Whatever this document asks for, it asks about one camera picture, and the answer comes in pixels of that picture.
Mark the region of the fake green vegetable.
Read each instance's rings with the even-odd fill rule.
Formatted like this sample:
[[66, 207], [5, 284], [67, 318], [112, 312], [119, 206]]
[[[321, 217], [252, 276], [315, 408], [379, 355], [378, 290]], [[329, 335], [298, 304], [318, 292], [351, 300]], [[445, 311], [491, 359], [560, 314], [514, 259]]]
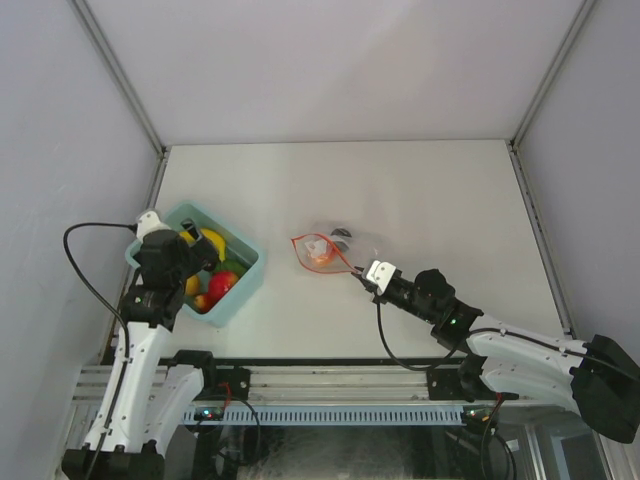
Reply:
[[231, 272], [238, 278], [242, 278], [247, 270], [248, 268], [241, 262], [227, 258], [225, 261], [221, 261], [216, 265], [214, 272]]

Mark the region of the clear zip top bag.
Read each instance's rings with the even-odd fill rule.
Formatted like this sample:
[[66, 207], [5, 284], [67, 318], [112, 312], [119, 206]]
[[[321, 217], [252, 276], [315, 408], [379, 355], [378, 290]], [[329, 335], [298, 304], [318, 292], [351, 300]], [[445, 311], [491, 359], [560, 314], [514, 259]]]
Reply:
[[[335, 228], [346, 228], [353, 240], [347, 251], [340, 251], [330, 239]], [[324, 239], [327, 243], [326, 253], [333, 254], [333, 261], [326, 268], [315, 268], [310, 260], [305, 243], [310, 240]], [[341, 274], [354, 273], [355, 266], [369, 265], [372, 260], [380, 259], [390, 251], [387, 237], [337, 221], [318, 221], [311, 225], [307, 233], [291, 238], [291, 243], [300, 265], [313, 273]]]

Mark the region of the white zip slider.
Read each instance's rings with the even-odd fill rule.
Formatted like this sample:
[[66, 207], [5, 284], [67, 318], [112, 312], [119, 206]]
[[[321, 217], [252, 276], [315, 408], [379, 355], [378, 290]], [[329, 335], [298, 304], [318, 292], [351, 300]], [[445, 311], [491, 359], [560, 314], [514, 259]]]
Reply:
[[320, 256], [326, 253], [327, 243], [324, 239], [310, 240], [305, 246], [311, 256]]

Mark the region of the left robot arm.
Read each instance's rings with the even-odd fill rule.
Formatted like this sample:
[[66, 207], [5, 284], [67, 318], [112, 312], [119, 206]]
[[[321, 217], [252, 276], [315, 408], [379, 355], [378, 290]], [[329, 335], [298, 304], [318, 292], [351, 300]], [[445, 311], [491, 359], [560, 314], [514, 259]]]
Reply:
[[168, 361], [160, 392], [151, 392], [188, 279], [218, 262], [215, 246], [193, 220], [181, 226], [189, 239], [150, 209], [129, 228], [140, 243], [134, 256], [138, 266], [120, 307], [112, 311], [120, 330], [101, 406], [82, 446], [62, 458], [69, 479], [163, 478], [166, 451], [186, 408], [218, 390], [213, 354], [180, 350]]

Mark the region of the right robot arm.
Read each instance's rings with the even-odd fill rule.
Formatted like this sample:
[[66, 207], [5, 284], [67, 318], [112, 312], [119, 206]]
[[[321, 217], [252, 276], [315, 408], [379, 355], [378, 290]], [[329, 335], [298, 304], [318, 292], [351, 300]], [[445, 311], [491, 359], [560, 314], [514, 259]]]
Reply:
[[459, 300], [437, 269], [409, 281], [394, 265], [374, 260], [353, 275], [377, 305], [427, 322], [441, 346], [464, 353], [458, 375], [466, 396], [539, 400], [575, 413], [610, 440], [635, 440], [639, 366], [615, 340], [553, 338], [511, 326]]

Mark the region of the fake yellow banana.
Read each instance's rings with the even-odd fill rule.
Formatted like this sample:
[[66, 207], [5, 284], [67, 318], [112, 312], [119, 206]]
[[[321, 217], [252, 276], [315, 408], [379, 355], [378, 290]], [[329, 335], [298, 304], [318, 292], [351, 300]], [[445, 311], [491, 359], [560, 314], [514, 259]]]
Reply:
[[[202, 228], [200, 229], [200, 233], [214, 246], [218, 253], [219, 261], [224, 262], [226, 260], [226, 240], [220, 234], [211, 229]], [[195, 243], [193, 236], [188, 231], [181, 231], [180, 236], [184, 238], [189, 245]]]

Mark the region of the fake red yellow apple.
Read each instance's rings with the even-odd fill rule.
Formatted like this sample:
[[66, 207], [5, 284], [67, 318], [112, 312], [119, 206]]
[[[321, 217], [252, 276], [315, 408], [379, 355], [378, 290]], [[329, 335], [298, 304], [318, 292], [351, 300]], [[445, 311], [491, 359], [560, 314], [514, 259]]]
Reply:
[[238, 282], [239, 278], [231, 272], [215, 273], [211, 276], [207, 294], [214, 303], [223, 298]]

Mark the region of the fake dark plum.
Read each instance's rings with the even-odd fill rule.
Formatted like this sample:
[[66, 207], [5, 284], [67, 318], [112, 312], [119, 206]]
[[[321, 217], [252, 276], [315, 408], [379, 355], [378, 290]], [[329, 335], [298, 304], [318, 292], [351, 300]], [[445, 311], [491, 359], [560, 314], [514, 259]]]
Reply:
[[335, 228], [331, 232], [330, 239], [337, 249], [347, 251], [350, 248], [353, 237], [346, 228]]

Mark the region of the fake small peach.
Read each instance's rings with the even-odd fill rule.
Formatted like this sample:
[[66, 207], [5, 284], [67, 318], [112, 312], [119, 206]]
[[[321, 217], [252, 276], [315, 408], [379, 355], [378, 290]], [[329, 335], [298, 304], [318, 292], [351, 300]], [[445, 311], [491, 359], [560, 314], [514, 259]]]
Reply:
[[324, 253], [319, 256], [311, 256], [310, 260], [315, 268], [326, 268], [333, 261], [333, 254]]

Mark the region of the teal plastic bin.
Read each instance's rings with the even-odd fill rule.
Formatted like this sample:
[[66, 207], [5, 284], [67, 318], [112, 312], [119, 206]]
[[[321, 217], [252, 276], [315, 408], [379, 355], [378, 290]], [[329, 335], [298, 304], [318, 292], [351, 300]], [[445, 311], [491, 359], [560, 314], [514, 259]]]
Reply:
[[218, 252], [214, 266], [199, 270], [187, 282], [181, 312], [215, 327], [226, 326], [256, 293], [264, 278], [265, 253], [235, 224], [193, 201], [183, 201], [167, 213], [149, 209], [137, 219], [136, 239], [126, 250], [127, 263], [138, 268], [138, 253], [146, 234], [170, 229], [189, 246], [188, 231], [197, 230]]

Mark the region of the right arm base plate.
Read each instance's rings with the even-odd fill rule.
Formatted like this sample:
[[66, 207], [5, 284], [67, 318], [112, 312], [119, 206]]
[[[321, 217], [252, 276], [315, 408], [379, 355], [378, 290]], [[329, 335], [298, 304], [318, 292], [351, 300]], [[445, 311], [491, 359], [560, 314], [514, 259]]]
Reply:
[[426, 380], [429, 399], [432, 401], [474, 401], [474, 397], [463, 388], [457, 369], [430, 370], [426, 373]]

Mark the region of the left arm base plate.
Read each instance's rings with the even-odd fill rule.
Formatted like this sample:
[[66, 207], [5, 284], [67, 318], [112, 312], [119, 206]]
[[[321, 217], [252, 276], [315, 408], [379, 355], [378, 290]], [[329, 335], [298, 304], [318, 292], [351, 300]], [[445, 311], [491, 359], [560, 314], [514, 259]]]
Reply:
[[205, 381], [197, 400], [213, 396], [223, 398], [237, 397], [247, 400], [251, 386], [251, 371], [242, 367], [220, 368], [213, 377]]

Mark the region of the aluminium rail frame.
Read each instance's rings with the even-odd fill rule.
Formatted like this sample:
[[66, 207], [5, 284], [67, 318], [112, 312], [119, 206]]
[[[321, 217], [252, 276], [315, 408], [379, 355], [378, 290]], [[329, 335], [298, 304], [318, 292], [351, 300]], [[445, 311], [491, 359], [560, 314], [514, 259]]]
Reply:
[[[397, 366], [222, 366], [251, 371], [248, 401], [258, 405], [417, 405], [467, 403], [429, 399], [426, 373]], [[516, 405], [557, 405], [569, 409], [575, 402], [571, 380], [543, 379], [516, 366], [498, 363], [490, 373], [491, 390], [518, 395]], [[99, 405], [106, 390], [111, 367], [85, 367], [72, 399], [76, 403]], [[477, 402], [491, 403], [495, 395], [471, 393]]]

